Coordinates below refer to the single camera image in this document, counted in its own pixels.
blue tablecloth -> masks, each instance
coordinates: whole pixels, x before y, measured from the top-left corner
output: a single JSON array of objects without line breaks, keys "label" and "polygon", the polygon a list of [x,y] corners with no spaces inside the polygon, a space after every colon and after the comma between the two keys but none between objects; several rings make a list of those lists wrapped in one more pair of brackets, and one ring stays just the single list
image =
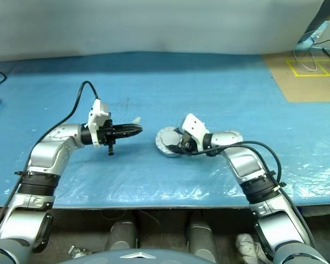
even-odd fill
[{"label": "blue tablecloth", "polygon": [[[330,204],[330,103],[287,102],[260,56],[121,53],[0,63],[0,70],[8,72],[0,85],[0,205],[13,173],[71,110],[84,80],[109,104],[114,124],[140,117],[144,131],[118,140],[114,156],[105,147],[75,151],[55,207],[247,206],[224,158],[167,158],[156,149],[157,132],[187,113],[210,131],[234,129],[270,145],[298,205]],[[86,122],[92,103],[85,90],[69,123]]]}]

